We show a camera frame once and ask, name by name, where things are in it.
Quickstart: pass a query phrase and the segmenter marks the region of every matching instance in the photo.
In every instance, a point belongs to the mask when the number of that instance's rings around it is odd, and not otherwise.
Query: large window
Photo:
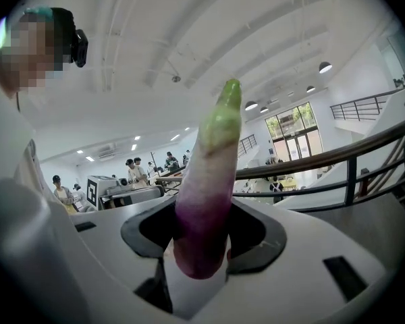
[[[291,161],[323,152],[317,122],[309,102],[265,120],[276,155]]]

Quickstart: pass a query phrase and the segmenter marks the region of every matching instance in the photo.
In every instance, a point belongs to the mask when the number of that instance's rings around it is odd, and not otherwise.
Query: black metal railing
[[[297,173],[299,171],[306,171],[310,169],[317,169],[320,167],[326,167],[340,162],[347,162],[347,176],[346,180],[336,182],[334,184],[328,184],[324,186],[318,186],[313,188],[305,188],[303,190],[293,190],[286,192],[262,192],[262,193],[233,193],[233,196],[237,197],[285,197],[285,196],[300,196],[305,194],[314,194],[318,192],[325,192],[330,190],[336,190],[338,188],[346,188],[345,197],[343,202],[339,202],[333,205],[327,205],[323,207],[311,207],[305,209],[296,209],[300,212],[312,213],[316,211],[327,211],[333,209],[339,209],[342,207],[348,207],[355,203],[363,203],[368,200],[382,196],[383,194],[394,191],[396,188],[405,184],[405,179],[401,179],[396,184],[388,186],[380,191],[372,194],[365,194],[354,199],[355,189],[357,183],[365,182],[375,176],[383,173],[387,173],[391,169],[395,169],[399,165],[404,163],[404,158],[392,161],[391,163],[380,167],[374,171],[364,173],[357,176],[357,157],[370,153],[371,151],[380,149],[381,147],[388,145],[405,136],[405,121],[388,129],[382,131],[374,136],[365,138],[353,144],[337,148],[326,153],[307,157],[305,159],[298,159],[290,162],[277,163],[275,165],[266,165],[262,167],[255,167],[250,169],[242,169],[237,171],[236,180],[250,180],[257,178],[267,178],[270,176],[281,176],[291,173]],[[182,178],[158,178],[158,184],[168,182],[181,182]]]
[[[241,141],[238,142],[238,156],[241,157],[248,153],[255,145],[257,145],[257,141],[254,135],[241,139]]]
[[[336,120],[376,120],[377,116],[385,107],[388,96],[403,89],[404,88],[384,92],[382,94],[375,94],[363,99],[341,103],[340,105],[332,105],[330,106],[331,112]]]

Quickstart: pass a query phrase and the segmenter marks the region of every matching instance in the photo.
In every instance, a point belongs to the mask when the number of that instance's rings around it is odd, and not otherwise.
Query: door
[[[309,151],[309,144],[306,135],[301,135],[287,139],[288,150],[290,151],[291,161],[296,159],[303,159],[309,157],[311,152]]]

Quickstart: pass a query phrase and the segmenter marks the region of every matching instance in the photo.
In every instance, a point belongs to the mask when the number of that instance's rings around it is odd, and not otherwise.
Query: dome pendant light
[[[249,102],[247,102],[247,104],[246,104],[244,110],[245,110],[245,111],[250,111],[251,109],[254,109],[257,105],[258,105],[257,102],[255,102],[255,101],[249,101]]]
[[[329,62],[323,61],[319,64],[319,73],[325,73],[331,70],[332,67],[333,65],[331,65]]]

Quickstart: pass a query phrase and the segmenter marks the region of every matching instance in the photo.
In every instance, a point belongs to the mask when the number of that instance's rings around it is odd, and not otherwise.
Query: railing post
[[[378,114],[379,114],[380,112],[379,112],[378,100],[377,100],[377,98],[376,98],[376,97],[374,97],[374,99],[375,99],[375,103],[377,104],[377,109],[378,109]]]
[[[342,107],[342,105],[340,105],[340,109],[342,109],[342,115],[344,116],[344,120],[346,120],[346,119],[345,119],[344,108]]]
[[[367,174],[369,172],[369,169],[363,168],[360,170],[360,175]],[[367,196],[367,187],[369,185],[369,179],[363,180],[360,182],[360,187],[358,188],[358,197],[364,197]]]
[[[354,191],[356,190],[356,180],[357,180],[357,157],[351,157],[346,161],[346,179],[348,185],[345,191],[345,205],[349,207],[352,205],[354,200]]]
[[[360,116],[359,116],[359,114],[358,114],[357,105],[356,105],[355,102],[354,102],[354,106],[356,107],[357,118],[358,118],[358,120],[360,121]]]

